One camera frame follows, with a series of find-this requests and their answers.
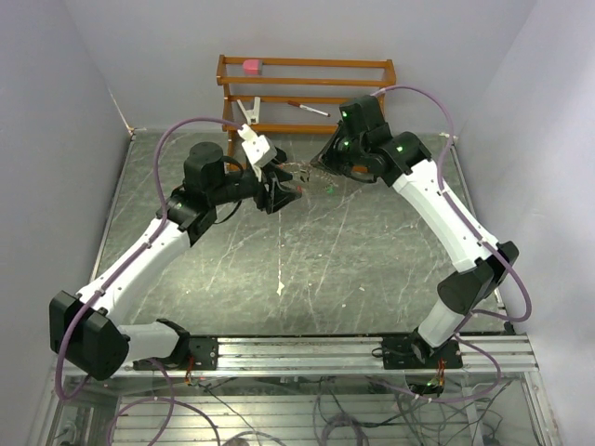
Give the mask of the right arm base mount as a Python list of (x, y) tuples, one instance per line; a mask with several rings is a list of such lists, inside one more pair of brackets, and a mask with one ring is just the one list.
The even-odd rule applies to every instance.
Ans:
[(440, 366), (446, 370), (458, 370), (463, 367), (463, 360), (454, 334), (460, 325), (457, 322), (454, 328), (447, 329), (446, 338), (438, 347), (432, 347), (422, 338), (419, 327), (410, 333), (372, 333), (362, 334), (362, 337), (379, 339), (371, 355), (381, 360), (386, 371), (438, 370)]

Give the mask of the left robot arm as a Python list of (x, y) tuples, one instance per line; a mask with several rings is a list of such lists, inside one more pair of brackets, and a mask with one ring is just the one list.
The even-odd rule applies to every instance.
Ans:
[(264, 166), (229, 172), (226, 164), (235, 161), (218, 144), (191, 147), (182, 184), (141, 237), (95, 281), (75, 295), (60, 292), (51, 300), (51, 349), (98, 381), (130, 361), (156, 358), (169, 369), (182, 367), (194, 354), (186, 329), (167, 319), (126, 325), (125, 315), (157, 275), (219, 222), (218, 206), (251, 199), (272, 214), (300, 198), (287, 184), (292, 175), (281, 167), (286, 153), (271, 144), (260, 151)]

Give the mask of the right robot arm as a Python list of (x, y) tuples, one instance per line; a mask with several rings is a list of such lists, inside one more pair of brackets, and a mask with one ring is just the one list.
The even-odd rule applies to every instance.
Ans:
[(430, 367), (470, 312), (508, 276), (519, 250), (500, 243), (438, 179), (439, 166), (417, 135), (391, 133), (377, 98), (353, 98), (339, 112), (337, 130), (312, 165), (343, 177), (362, 166), (370, 181), (382, 179), (419, 213), (455, 268), (438, 284), (437, 302), (412, 335), (411, 360)]

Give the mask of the round metal keyring disc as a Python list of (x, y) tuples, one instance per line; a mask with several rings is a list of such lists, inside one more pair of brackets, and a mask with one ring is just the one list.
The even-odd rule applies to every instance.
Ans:
[(334, 192), (338, 188), (337, 182), (330, 174), (310, 166), (307, 162), (289, 162), (282, 164), (282, 167), (293, 175), (294, 179), (289, 183), (302, 192), (320, 194), (326, 193), (329, 186), (334, 187)]

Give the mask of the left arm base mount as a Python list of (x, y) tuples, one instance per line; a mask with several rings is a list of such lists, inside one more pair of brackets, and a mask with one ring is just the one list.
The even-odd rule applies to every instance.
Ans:
[(167, 371), (215, 371), (218, 366), (219, 342), (213, 336), (189, 335), (176, 344), (165, 357), (154, 357)]

